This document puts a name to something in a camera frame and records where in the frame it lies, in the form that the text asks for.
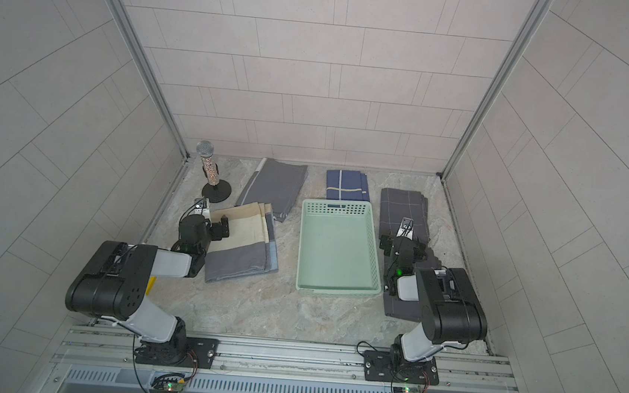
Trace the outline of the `dark grey checked pillowcase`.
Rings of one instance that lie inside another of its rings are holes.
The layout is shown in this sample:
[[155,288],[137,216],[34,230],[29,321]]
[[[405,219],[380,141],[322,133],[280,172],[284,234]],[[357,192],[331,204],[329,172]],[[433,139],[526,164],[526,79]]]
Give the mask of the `dark grey checked pillowcase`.
[[[442,261],[436,257],[433,249],[427,247],[426,259],[415,263],[414,267],[420,271],[442,269]],[[391,296],[388,291],[384,292],[385,315],[405,321],[421,321],[420,306],[417,302],[402,301],[397,296]]]
[[380,235],[393,236],[405,218],[413,220],[413,239],[430,242],[428,199],[421,192],[385,188],[380,192]]

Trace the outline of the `beige grey pillowcase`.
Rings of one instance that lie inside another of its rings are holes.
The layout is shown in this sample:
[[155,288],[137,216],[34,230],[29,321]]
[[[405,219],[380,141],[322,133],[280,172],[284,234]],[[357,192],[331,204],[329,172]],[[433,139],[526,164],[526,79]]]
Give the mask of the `beige grey pillowcase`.
[[211,242],[203,268],[206,283],[277,272],[272,205],[254,202],[211,213],[213,223],[224,217],[229,237]]

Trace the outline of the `mint green plastic basket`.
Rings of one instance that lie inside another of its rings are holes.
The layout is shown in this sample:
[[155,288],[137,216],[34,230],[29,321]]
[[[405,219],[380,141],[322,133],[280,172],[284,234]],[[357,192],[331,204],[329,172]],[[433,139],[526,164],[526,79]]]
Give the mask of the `mint green plastic basket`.
[[382,292],[372,204],[305,199],[296,288],[308,295],[373,297]]

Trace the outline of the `blue striped pillowcase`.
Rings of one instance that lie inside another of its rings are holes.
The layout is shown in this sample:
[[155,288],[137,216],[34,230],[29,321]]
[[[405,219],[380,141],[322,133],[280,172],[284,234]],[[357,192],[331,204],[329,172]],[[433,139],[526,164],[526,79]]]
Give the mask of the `blue striped pillowcase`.
[[362,172],[326,171],[326,198],[338,201],[370,201],[368,177]]

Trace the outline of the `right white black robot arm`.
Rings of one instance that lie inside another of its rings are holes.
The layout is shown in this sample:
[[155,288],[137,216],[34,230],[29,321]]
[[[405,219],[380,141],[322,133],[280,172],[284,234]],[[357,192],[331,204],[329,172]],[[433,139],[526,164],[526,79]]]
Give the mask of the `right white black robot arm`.
[[418,306],[418,325],[397,336],[390,347],[392,373],[410,372],[445,349],[466,349],[487,337],[488,321],[463,268],[421,270],[428,248],[413,236],[414,221],[402,219],[396,235],[382,235],[379,246],[389,259],[384,293]]

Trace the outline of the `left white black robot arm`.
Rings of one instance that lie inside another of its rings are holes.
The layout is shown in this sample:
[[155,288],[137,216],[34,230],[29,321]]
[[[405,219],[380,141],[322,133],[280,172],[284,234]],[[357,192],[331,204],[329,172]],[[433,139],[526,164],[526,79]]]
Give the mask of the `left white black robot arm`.
[[66,292],[72,312],[101,318],[127,329],[139,342],[134,361],[147,365],[199,367],[196,343],[183,319],[148,299],[151,278],[192,279],[205,265],[211,242],[230,237],[227,216],[213,221],[209,200],[198,199],[178,223],[170,249],[108,240],[101,244]]

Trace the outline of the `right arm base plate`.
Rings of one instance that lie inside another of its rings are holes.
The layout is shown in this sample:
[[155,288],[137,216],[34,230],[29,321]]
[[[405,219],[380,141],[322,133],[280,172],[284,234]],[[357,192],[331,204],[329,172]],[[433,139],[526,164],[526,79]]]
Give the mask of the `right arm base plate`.
[[439,370],[436,360],[408,362],[402,355],[366,350],[363,352],[366,381],[393,382],[420,386],[438,386]]

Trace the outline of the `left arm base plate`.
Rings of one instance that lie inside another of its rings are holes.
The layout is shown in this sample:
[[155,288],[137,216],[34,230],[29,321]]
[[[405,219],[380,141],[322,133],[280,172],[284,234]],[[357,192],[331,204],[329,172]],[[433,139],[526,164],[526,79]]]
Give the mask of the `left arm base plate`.
[[161,343],[142,340],[133,354],[137,364],[210,369],[220,343],[213,338],[173,336]]

